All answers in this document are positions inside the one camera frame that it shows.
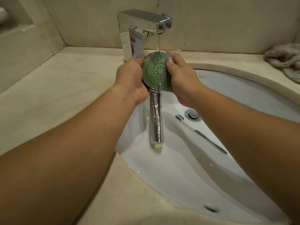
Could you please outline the person's left hand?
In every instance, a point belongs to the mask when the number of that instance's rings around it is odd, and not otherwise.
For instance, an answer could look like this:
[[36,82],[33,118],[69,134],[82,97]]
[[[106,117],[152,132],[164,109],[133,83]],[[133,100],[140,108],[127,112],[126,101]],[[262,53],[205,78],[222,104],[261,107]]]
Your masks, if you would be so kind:
[[143,71],[137,63],[137,58],[130,59],[118,68],[113,87],[137,106],[148,97],[148,89],[142,76]]

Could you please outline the person's right hand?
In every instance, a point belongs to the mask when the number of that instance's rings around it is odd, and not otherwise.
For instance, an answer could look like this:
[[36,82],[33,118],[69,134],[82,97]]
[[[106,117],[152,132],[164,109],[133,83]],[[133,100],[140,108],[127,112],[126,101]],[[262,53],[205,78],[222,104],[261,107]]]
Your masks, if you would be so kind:
[[167,91],[173,93],[183,106],[197,108],[198,96],[205,89],[204,84],[199,81],[195,70],[185,62],[180,54],[174,51],[166,51],[166,53],[176,64],[176,72],[171,78],[171,87]]

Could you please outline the chrome handheld shower head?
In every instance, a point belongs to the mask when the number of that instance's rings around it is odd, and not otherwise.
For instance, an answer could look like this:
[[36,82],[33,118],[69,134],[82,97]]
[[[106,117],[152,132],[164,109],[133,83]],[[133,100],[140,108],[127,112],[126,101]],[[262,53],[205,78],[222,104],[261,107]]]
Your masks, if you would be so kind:
[[145,57],[142,80],[149,91],[149,136],[154,151],[161,151],[164,143],[162,92],[171,87],[171,75],[166,61],[172,57],[166,52],[152,52]]

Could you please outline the person's right forearm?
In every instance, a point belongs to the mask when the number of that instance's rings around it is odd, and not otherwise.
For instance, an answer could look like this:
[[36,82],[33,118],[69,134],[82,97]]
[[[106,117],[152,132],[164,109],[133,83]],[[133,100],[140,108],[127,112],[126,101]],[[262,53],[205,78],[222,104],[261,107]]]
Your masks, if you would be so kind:
[[300,123],[236,102],[205,86],[190,105],[231,156],[297,225],[300,225]]

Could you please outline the person's left forearm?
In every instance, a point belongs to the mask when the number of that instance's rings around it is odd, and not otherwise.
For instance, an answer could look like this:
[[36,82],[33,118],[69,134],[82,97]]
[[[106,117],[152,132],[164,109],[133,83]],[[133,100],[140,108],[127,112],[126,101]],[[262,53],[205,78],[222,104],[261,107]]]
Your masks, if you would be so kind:
[[139,103],[114,85],[65,123],[0,156],[0,225],[72,225]]

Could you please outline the chrome square faucet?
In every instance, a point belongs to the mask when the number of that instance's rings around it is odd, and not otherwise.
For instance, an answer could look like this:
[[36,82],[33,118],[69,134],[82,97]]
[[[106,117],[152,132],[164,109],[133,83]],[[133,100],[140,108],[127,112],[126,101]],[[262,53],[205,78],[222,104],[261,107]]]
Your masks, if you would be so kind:
[[172,27],[172,18],[139,9],[117,13],[124,62],[144,55],[144,40],[161,35]]

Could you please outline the chrome sink drain stopper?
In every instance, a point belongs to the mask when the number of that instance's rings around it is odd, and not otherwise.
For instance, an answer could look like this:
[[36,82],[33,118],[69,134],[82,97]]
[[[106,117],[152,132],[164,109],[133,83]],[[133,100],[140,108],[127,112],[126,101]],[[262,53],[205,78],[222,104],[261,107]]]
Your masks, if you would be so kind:
[[194,122],[201,121],[201,117],[199,116],[199,114],[194,109],[186,110],[185,111],[185,117],[190,121],[194,121]]

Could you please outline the white green toothbrush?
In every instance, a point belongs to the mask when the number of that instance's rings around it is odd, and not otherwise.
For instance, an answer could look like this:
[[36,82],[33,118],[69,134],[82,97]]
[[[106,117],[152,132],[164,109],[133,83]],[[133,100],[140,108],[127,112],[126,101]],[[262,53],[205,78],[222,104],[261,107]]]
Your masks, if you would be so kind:
[[175,115],[175,118],[177,120],[179,120],[184,126],[186,126],[188,129],[190,129],[192,132],[195,132],[196,134],[198,134],[201,138],[203,138],[206,142],[208,142],[210,145],[212,145],[214,148],[216,148],[217,150],[219,150],[220,152],[222,152],[223,154],[227,155],[227,151],[224,150],[222,147],[220,147],[219,145],[215,144],[212,140],[210,140],[208,137],[206,137],[203,133],[201,133],[200,131],[192,128],[185,120],[182,116],[180,115]]

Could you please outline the white ceramic sink basin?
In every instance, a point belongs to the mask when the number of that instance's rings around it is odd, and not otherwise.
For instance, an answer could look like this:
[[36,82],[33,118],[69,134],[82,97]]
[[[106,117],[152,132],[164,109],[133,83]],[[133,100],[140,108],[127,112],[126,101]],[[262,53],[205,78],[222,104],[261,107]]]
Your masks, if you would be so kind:
[[[262,73],[217,64],[190,65],[207,87],[261,112],[300,122],[300,85],[269,65]],[[147,98],[134,110],[116,151],[148,185],[195,211],[238,223],[288,221],[204,121],[194,122],[185,117],[188,109],[174,94],[162,93],[164,143],[157,152],[150,144]],[[228,154],[192,132],[175,115],[182,116]]]

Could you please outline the pink grey towel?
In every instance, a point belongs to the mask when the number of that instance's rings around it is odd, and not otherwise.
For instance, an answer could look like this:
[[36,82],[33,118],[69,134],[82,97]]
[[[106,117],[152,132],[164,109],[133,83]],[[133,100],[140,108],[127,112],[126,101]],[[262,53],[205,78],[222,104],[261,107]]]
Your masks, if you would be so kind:
[[263,58],[272,67],[282,71],[288,79],[300,84],[300,43],[275,45]]

